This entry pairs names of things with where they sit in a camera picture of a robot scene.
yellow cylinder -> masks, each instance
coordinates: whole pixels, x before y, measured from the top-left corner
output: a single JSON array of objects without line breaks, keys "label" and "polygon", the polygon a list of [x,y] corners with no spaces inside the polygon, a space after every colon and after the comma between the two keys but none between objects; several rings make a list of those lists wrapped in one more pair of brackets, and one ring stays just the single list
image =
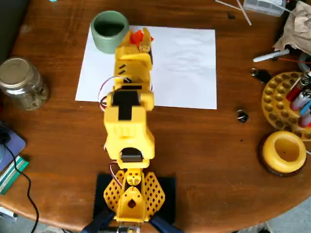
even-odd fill
[{"label": "yellow cylinder", "polygon": [[278,131],[264,142],[262,158],[272,170],[291,173],[304,165],[307,151],[304,143],[294,133]]}]

glass jar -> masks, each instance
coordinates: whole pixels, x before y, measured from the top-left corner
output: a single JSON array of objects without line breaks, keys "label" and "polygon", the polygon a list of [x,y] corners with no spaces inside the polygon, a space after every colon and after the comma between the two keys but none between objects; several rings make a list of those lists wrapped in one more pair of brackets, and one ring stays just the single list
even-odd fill
[{"label": "glass jar", "polygon": [[20,57],[10,58],[0,66],[0,89],[27,111],[38,109],[49,97],[49,89],[37,68]]}]

white paper sheet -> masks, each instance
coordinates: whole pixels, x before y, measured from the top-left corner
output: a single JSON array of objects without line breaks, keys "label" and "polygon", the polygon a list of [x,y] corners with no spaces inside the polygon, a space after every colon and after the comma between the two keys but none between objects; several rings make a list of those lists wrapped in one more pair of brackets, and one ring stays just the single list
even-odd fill
[{"label": "white paper sheet", "polygon": [[[134,32],[142,26],[131,26]],[[215,31],[147,27],[152,42],[151,80],[156,106],[217,109]],[[100,52],[89,30],[76,100],[98,101],[113,76],[114,55]],[[113,82],[104,86],[112,90]]]}]

yellow tube rack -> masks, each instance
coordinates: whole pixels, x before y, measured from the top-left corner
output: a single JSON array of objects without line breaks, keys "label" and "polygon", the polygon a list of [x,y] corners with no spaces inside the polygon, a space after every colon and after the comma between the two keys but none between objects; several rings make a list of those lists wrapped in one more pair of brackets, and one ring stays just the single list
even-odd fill
[{"label": "yellow tube rack", "polygon": [[286,95],[301,72],[285,72],[273,77],[266,85],[261,98],[261,106],[268,122],[279,130],[293,132],[302,141],[311,141],[311,128],[298,125],[299,111],[290,109]]}]

red wire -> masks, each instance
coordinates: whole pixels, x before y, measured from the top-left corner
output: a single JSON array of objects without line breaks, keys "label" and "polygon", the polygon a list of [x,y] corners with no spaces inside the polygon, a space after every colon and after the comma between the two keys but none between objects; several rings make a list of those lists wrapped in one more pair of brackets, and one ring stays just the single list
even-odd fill
[{"label": "red wire", "polygon": [[113,170],[112,170],[112,164],[117,164],[118,162],[116,162],[116,161],[113,161],[113,162],[111,162],[110,164],[109,164],[109,169],[110,169],[110,172],[111,172],[111,175],[112,175],[112,177],[115,179],[115,181],[118,183],[118,185],[120,185],[121,187],[122,187],[122,184],[121,184],[121,182],[118,180],[118,178],[116,177],[116,175],[113,173]]},{"label": "red wire", "polygon": [[[100,92],[102,91],[103,86],[106,84],[106,82],[107,82],[107,81],[105,81],[105,82],[103,83],[103,85],[102,85],[102,87],[101,87],[101,89],[100,89],[100,91],[99,91],[99,93],[98,93],[98,98],[99,98]],[[99,101],[99,107],[101,108],[101,110],[102,110],[103,112],[105,112],[105,110],[106,110],[106,108],[107,108],[107,102],[103,102],[106,98],[107,98],[107,96],[104,96],[104,97]]]},{"label": "red wire", "polygon": [[105,86],[105,84],[106,84],[110,79],[113,79],[113,78],[115,78],[115,77],[116,77],[116,76],[112,76],[112,77],[108,78],[108,79],[102,84],[101,88],[99,89],[97,99],[99,99],[99,95],[100,95],[100,93],[101,93],[103,87]]},{"label": "red wire", "polygon": [[291,59],[286,59],[286,58],[279,58],[278,60],[287,61],[287,62],[298,62],[298,63],[304,63],[304,64],[311,64],[311,62],[304,62],[304,61],[299,61],[299,60],[291,60]]}]

